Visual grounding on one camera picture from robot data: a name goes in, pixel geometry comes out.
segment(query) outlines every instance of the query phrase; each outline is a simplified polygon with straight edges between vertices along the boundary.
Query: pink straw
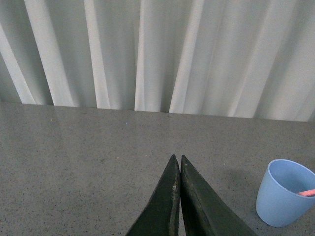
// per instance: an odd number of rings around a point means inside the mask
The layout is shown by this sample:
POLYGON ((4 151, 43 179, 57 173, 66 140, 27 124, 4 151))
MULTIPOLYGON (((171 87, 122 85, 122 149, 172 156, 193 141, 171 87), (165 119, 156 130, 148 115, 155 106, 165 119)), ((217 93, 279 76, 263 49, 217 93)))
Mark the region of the pink straw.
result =
POLYGON ((315 189, 299 192, 297 194, 300 194, 300 195, 305 196, 305 197, 313 197, 313 196, 315 196, 315 189))

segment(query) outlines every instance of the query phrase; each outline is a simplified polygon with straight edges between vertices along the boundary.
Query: gray countertop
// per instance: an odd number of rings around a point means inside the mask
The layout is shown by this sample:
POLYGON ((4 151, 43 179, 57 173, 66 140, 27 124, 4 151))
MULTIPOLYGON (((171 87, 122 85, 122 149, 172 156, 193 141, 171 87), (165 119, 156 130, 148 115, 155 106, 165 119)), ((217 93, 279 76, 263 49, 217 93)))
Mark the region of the gray countertop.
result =
POLYGON ((255 201, 271 160, 315 171, 315 123, 14 103, 0 103, 0 235, 125 235, 172 154, 258 235, 314 235, 315 207, 273 228, 255 201))

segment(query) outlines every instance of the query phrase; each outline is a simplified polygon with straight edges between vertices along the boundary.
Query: curtain fold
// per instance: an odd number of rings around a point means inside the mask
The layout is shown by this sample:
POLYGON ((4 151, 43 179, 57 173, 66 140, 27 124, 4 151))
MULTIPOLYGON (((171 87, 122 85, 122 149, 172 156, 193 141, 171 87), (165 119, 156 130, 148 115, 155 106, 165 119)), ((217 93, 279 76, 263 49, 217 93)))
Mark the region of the curtain fold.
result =
POLYGON ((0 101, 315 119, 313 0, 0 0, 0 101))

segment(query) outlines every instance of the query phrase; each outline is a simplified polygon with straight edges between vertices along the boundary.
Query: plastic cup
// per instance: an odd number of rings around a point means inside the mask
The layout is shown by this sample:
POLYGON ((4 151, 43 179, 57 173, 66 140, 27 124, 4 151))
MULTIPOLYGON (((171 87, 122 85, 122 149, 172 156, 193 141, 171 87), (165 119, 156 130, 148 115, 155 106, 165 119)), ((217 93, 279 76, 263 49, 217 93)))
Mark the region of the plastic cup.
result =
POLYGON ((256 211, 268 225, 286 226, 315 204, 315 196, 297 193, 314 188, 315 174, 311 170, 294 161, 273 160, 262 179, 256 211))

